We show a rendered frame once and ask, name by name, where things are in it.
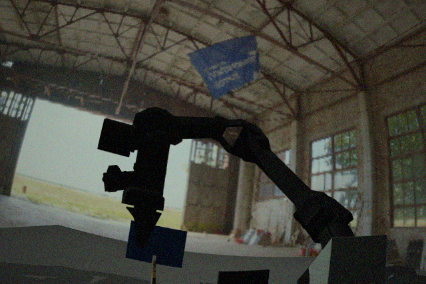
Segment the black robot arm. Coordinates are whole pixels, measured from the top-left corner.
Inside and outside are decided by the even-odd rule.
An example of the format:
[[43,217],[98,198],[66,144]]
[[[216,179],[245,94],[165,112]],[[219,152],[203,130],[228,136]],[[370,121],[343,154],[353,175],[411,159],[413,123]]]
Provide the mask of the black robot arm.
[[[223,134],[227,127],[243,129],[231,146]],[[98,148],[112,154],[129,157],[137,150],[137,158],[156,160],[167,165],[170,145],[182,139],[211,138],[227,153],[245,162],[255,163],[296,208],[294,219],[322,249],[332,237],[353,237],[348,225],[353,215],[324,192],[313,191],[271,151],[270,142],[258,126],[243,119],[228,120],[221,116],[173,116],[162,108],[146,108],[136,113],[132,125],[108,118],[103,120]],[[136,164],[135,164],[136,165]],[[121,171],[117,165],[103,172],[105,192],[138,187],[138,172]],[[355,236],[354,236],[355,237]]]

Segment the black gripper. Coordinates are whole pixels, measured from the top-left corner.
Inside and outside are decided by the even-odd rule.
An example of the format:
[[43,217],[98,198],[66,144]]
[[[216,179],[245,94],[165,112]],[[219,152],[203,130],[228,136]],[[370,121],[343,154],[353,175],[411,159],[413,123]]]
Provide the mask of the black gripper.
[[121,202],[134,206],[126,208],[134,218],[136,246],[143,248],[162,214],[156,211],[164,209],[163,192],[167,165],[156,160],[137,158],[133,170],[135,164],[139,169],[138,187],[130,186],[125,189]]

